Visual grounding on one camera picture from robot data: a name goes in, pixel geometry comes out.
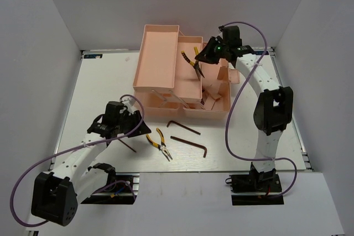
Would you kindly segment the yellow side cutter pliers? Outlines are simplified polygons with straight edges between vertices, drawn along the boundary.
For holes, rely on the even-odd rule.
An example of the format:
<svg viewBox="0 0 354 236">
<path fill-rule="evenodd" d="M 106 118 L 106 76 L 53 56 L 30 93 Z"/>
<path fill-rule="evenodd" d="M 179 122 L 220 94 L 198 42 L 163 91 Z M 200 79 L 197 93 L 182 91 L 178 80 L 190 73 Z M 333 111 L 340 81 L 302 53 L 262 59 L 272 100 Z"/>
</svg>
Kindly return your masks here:
<svg viewBox="0 0 354 236">
<path fill-rule="evenodd" d="M 202 69 L 199 65 L 199 61 L 198 60 L 195 60 L 194 62 L 191 61 L 184 50 L 181 51 L 181 54 L 182 54 L 182 57 L 184 58 L 184 60 L 193 67 L 193 69 L 195 70 L 196 72 L 196 75 L 197 75 L 197 78 L 198 80 L 200 81 L 201 80 L 201 77 L 204 77 L 204 74 L 202 73 Z"/>
</svg>

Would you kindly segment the small dark hex key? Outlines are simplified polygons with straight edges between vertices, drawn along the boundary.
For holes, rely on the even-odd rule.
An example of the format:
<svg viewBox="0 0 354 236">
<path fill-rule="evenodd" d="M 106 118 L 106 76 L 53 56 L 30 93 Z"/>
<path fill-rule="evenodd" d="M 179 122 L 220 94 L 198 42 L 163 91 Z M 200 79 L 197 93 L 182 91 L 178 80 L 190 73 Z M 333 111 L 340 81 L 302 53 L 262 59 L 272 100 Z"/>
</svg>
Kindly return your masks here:
<svg viewBox="0 0 354 236">
<path fill-rule="evenodd" d="M 133 149 L 130 145 L 128 145 L 126 142 L 124 142 L 123 140 L 120 140 L 120 143 L 122 143 L 124 146 L 126 146 L 127 148 L 129 148 L 131 151 L 133 151 L 134 153 L 136 153 L 137 151 L 135 149 Z"/>
</svg>

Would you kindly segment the yellow needle nose pliers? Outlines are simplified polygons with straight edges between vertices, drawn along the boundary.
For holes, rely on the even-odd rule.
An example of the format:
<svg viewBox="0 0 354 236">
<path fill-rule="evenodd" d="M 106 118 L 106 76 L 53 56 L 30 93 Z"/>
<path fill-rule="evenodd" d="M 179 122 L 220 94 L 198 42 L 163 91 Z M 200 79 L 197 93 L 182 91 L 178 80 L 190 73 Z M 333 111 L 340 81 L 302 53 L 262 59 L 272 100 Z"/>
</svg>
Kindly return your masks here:
<svg viewBox="0 0 354 236">
<path fill-rule="evenodd" d="M 166 148 L 166 144 L 165 144 L 165 138 L 164 135 L 162 133 L 162 131 L 159 128 L 156 128 L 157 133 L 160 136 L 160 143 L 154 142 L 151 137 L 149 136 L 149 134 L 146 135 L 146 139 L 148 141 L 148 143 L 157 148 L 165 157 L 168 161 L 172 160 L 172 156 L 169 152 L 169 150 Z"/>
</svg>

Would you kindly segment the pink plastic tool box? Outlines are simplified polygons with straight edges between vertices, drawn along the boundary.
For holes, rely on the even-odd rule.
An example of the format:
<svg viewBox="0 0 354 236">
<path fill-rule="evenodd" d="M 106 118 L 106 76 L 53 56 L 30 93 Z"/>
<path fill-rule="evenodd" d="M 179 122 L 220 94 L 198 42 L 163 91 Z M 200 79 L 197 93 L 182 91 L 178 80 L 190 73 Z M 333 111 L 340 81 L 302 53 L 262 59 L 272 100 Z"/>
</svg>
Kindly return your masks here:
<svg viewBox="0 0 354 236">
<path fill-rule="evenodd" d="M 144 27 L 134 95 L 150 117 L 223 119 L 231 107 L 231 85 L 240 74 L 225 59 L 217 65 L 200 63 L 202 73 L 185 61 L 205 47 L 201 36 L 185 36 L 178 25 Z"/>
</svg>

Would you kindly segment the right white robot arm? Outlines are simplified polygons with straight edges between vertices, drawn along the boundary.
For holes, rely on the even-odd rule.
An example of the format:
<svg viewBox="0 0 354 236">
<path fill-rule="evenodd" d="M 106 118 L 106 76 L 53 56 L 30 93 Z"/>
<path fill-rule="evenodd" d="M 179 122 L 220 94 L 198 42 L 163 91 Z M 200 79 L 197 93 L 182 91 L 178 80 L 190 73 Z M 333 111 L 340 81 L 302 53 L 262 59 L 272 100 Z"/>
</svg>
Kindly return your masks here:
<svg viewBox="0 0 354 236">
<path fill-rule="evenodd" d="M 240 29 L 235 25 L 222 25 L 220 34 L 210 38 L 195 60 L 218 64 L 227 60 L 246 79 L 258 97 L 253 120 L 258 129 L 256 154 L 250 159 L 250 186 L 263 191 L 275 177 L 275 156 L 280 137 L 291 122 L 293 90 L 283 87 L 263 68 L 262 56 L 257 56 L 249 45 L 243 45 Z"/>
</svg>

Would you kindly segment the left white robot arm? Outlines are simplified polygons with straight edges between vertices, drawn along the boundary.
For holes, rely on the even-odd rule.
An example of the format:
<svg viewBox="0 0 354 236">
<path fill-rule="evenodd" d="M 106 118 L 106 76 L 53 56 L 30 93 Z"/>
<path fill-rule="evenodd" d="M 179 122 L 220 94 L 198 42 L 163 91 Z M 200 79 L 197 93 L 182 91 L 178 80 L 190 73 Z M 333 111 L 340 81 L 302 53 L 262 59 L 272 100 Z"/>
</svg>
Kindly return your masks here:
<svg viewBox="0 0 354 236">
<path fill-rule="evenodd" d="M 128 97 L 110 101 L 105 112 L 87 129 L 80 148 L 49 172 L 34 181 L 31 214 L 61 226 L 74 218 L 79 204 L 98 190 L 112 191 L 117 184 L 114 166 L 95 159 L 118 136 L 136 137 L 151 133 L 143 121 L 143 111 Z"/>
</svg>

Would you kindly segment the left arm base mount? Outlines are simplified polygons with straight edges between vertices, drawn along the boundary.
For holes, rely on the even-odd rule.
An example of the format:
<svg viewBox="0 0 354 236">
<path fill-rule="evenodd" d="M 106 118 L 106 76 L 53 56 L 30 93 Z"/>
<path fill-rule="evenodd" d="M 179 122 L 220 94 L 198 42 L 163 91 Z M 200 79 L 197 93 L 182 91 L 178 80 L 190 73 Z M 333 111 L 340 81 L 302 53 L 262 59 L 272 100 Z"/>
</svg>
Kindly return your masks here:
<svg viewBox="0 0 354 236">
<path fill-rule="evenodd" d="M 114 167 L 106 167 L 106 183 L 109 185 L 99 193 L 83 200 L 82 204 L 132 205 L 138 195 L 139 174 L 122 174 L 114 171 Z"/>
</svg>

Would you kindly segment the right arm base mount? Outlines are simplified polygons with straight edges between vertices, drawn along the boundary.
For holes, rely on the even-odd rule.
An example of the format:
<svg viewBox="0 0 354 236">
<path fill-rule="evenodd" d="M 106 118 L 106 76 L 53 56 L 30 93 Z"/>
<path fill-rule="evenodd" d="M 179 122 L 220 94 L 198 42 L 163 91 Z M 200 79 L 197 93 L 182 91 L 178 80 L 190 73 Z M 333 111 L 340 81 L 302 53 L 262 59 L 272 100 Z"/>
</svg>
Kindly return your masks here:
<svg viewBox="0 0 354 236">
<path fill-rule="evenodd" d="M 282 185 L 279 175 L 273 180 L 255 184 L 249 174 L 230 175 L 225 179 L 225 184 L 231 188 L 233 206 L 267 206 L 283 205 Z"/>
</svg>

